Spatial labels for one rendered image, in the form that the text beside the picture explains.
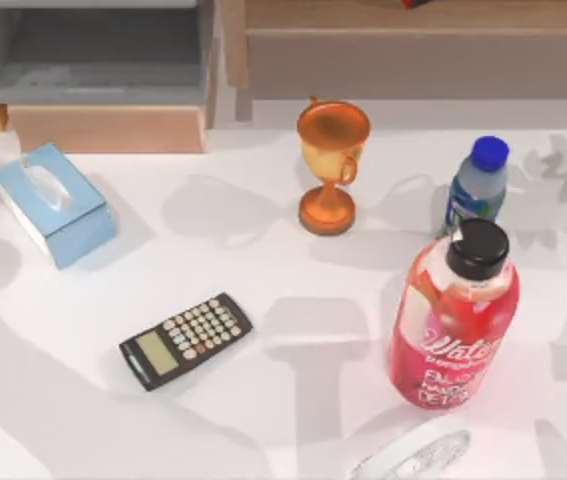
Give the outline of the red bottle with black cap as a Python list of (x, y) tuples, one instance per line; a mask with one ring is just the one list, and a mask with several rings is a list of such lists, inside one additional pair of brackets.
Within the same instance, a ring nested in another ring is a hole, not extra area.
[(509, 247), (499, 225), (471, 218), (412, 262), (388, 353), (389, 378), (408, 402), (447, 410), (477, 392), (519, 301)]

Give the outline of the light blue tissue box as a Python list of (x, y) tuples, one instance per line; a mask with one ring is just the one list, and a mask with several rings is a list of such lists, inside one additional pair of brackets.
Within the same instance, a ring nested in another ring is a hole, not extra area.
[(0, 167), (0, 196), (57, 269), (116, 235), (105, 197), (50, 143)]

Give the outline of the black calculator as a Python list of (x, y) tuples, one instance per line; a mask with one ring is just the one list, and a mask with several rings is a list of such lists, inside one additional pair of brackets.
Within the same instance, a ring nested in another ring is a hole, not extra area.
[(119, 344), (148, 392), (210, 361), (253, 330), (244, 311), (222, 292)]

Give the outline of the bronze trophy cup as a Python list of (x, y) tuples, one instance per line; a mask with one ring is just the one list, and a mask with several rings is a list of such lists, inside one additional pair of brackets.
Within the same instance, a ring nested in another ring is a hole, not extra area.
[(371, 132), (370, 120), (352, 103), (312, 96), (299, 114), (297, 132), (303, 161), (322, 182), (301, 197), (299, 220), (315, 235), (343, 234), (356, 218), (354, 200), (343, 188), (357, 177), (362, 150)]

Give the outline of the clear bottle with blue cap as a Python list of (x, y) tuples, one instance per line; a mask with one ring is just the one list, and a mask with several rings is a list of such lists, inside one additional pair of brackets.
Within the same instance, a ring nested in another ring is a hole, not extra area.
[(451, 182), (442, 236), (467, 218), (496, 221), (507, 192), (509, 153), (509, 146), (499, 137), (475, 140)]

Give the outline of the wooden shelf unit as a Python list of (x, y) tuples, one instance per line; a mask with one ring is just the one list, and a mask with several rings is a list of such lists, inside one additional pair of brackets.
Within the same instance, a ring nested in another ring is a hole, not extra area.
[(240, 120), (314, 96), (377, 121), (567, 124), (567, 0), (218, 0)]

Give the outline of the pale wooden drawer front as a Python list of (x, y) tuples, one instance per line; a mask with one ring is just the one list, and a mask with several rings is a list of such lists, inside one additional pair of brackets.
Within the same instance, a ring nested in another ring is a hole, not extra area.
[(10, 105), (21, 149), (52, 143), (66, 153), (202, 153), (205, 106)]

